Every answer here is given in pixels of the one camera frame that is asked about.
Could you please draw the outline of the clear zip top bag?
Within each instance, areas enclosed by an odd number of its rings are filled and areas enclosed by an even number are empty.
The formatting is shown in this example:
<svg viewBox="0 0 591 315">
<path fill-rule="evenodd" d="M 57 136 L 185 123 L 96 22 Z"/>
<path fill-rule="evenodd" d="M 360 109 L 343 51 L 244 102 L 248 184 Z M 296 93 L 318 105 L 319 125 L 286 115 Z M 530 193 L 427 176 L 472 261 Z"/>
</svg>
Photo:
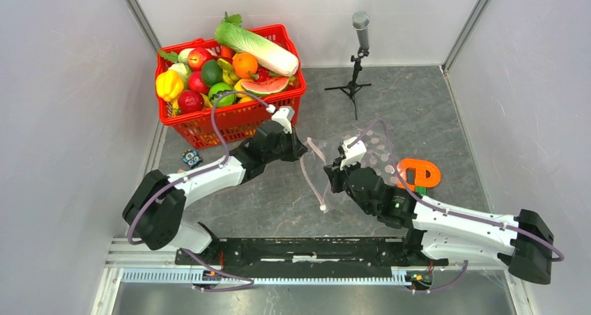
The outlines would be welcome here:
<svg viewBox="0 0 591 315">
<path fill-rule="evenodd" d="M 342 208 L 351 201 L 343 192 L 338 194 L 332 192 L 328 175 L 323 168 L 331 165 L 339 157 L 338 147 L 343 141 L 352 140 L 360 133 L 361 131 L 358 130 L 324 140 L 308 137 L 303 141 L 308 152 L 300 158 L 300 166 L 322 213 Z M 390 152 L 385 135 L 371 130 L 362 138 L 362 142 L 366 147 L 366 153 L 359 161 L 359 165 L 373 169 L 386 185 L 398 185 L 399 179 L 395 176 L 394 167 L 390 163 Z"/>
</svg>

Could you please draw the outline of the toy napa cabbage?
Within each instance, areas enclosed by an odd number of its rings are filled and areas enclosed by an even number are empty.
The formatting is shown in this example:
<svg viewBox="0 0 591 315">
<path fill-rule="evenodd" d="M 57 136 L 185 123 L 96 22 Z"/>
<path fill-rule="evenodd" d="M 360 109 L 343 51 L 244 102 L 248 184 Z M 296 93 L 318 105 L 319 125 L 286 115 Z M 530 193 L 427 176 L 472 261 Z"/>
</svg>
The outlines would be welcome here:
<svg viewBox="0 0 591 315">
<path fill-rule="evenodd" d="M 224 13 L 217 26 L 214 39 L 235 52 L 253 55 L 265 68 L 283 76 L 295 75 L 300 66 L 298 57 L 273 41 L 242 28 L 240 14 Z"/>
</svg>

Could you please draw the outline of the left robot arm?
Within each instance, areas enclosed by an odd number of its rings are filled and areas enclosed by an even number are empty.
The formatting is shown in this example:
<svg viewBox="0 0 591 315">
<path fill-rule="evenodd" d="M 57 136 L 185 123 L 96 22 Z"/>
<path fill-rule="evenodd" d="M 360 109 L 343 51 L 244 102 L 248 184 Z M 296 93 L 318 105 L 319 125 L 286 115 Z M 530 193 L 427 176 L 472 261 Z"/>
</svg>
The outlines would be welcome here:
<svg viewBox="0 0 591 315">
<path fill-rule="evenodd" d="M 306 152 L 295 130 L 285 132 L 282 124 L 269 120 L 216 162 L 177 174 L 152 170 L 123 209 L 128 233 L 151 250 L 173 245 L 190 250 L 200 263 L 211 264 L 219 255 L 213 233 L 202 223 L 185 223 L 185 209 L 210 194 L 256 178 L 271 162 L 295 162 Z"/>
</svg>

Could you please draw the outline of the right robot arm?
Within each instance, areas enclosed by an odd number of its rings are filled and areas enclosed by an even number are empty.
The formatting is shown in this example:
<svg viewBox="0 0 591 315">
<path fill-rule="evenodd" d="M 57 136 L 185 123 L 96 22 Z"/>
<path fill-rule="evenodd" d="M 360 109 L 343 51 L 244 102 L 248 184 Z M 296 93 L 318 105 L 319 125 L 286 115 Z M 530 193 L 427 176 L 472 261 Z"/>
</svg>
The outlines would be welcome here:
<svg viewBox="0 0 591 315">
<path fill-rule="evenodd" d="M 332 192 L 345 193 L 385 226 L 407 229 L 402 254 L 412 265 L 425 260 L 504 265 L 527 282 L 551 282 L 554 235 L 535 211 L 513 216 L 453 206 L 388 185 L 360 164 L 323 170 Z"/>
</svg>

